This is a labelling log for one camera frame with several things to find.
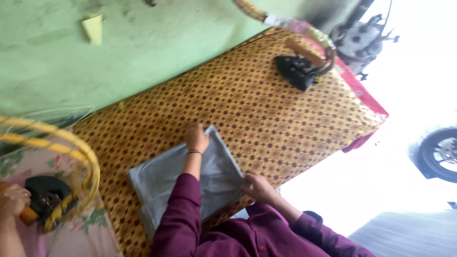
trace purple sleeve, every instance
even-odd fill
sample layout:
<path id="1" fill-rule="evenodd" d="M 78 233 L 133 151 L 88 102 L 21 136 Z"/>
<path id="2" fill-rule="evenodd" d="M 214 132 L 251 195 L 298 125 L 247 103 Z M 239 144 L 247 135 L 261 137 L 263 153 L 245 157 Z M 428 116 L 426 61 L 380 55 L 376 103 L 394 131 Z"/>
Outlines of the purple sleeve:
<path id="1" fill-rule="evenodd" d="M 177 180 L 168 207 L 155 231 L 151 256 L 192 256 L 200 237 L 200 184 L 190 174 Z"/>
<path id="2" fill-rule="evenodd" d="M 303 212 L 292 230 L 331 257 L 374 257 L 366 248 L 324 226 L 322 218 L 312 211 Z"/>

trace yellow paper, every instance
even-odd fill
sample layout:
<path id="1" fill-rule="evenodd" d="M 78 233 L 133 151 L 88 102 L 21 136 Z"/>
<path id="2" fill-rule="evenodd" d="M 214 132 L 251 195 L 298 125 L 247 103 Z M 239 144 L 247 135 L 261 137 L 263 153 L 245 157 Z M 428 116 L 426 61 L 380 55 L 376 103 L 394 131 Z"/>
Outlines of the yellow paper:
<path id="1" fill-rule="evenodd" d="M 83 28 L 93 45 L 101 45 L 101 15 L 97 15 L 82 22 Z"/>

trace hand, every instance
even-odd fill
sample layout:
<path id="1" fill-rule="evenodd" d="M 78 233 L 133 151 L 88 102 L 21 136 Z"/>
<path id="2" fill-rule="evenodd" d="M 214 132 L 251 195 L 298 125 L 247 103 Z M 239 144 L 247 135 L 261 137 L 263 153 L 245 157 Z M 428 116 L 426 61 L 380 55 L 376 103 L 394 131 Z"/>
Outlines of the hand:
<path id="1" fill-rule="evenodd" d="M 30 192 L 21 188 L 18 184 L 9 185 L 3 191 L 0 191 L 0 217 L 18 217 L 24 206 L 30 203 L 30 196 Z"/>
<path id="2" fill-rule="evenodd" d="M 247 173 L 244 176 L 244 180 L 247 186 L 242 186 L 241 190 L 257 202 L 273 205 L 273 202 L 279 196 L 262 175 Z"/>
<path id="3" fill-rule="evenodd" d="M 203 124 L 200 123 L 187 130 L 185 140 L 187 149 L 195 149 L 203 153 L 208 147 L 209 135 L 203 134 Z"/>

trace wooden iron handle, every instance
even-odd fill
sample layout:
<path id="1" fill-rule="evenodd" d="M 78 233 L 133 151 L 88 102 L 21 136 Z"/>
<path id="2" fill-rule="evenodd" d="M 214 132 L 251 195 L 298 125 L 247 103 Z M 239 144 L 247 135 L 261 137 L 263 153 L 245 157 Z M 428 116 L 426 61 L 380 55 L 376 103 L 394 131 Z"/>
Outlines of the wooden iron handle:
<path id="1" fill-rule="evenodd" d="M 285 45 L 287 48 L 290 48 L 291 50 L 297 52 L 299 55 L 307 58 L 316 67 L 322 67 L 325 64 L 325 61 L 322 60 L 319 56 L 303 48 L 291 37 L 286 39 Z"/>
<path id="2" fill-rule="evenodd" d="M 9 187 L 9 184 L 6 182 L 0 181 L 0 192 L 5 190 Z M 19 219 L 26 225 L 32 224 L 34 221 L 38 219 L 38 214 L 30 208 L 27 204 L 24 206 L 21 214 L 19 215 Z"/>

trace green wall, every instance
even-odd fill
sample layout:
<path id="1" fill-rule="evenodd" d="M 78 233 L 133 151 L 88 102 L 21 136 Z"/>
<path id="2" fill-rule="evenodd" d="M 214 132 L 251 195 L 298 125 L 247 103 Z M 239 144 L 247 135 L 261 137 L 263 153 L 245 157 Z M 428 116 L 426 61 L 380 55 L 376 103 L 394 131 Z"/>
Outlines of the green wall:
<path id="1" fill-rule="evenodd" d="M 0 113 L 110 103 L 163 82 L 266 29 L 231 0 L 2 0 Z M 253 0 L 301 17 L 304 0 Z M 102 14 L 103 44 L 81 20 Z"/>

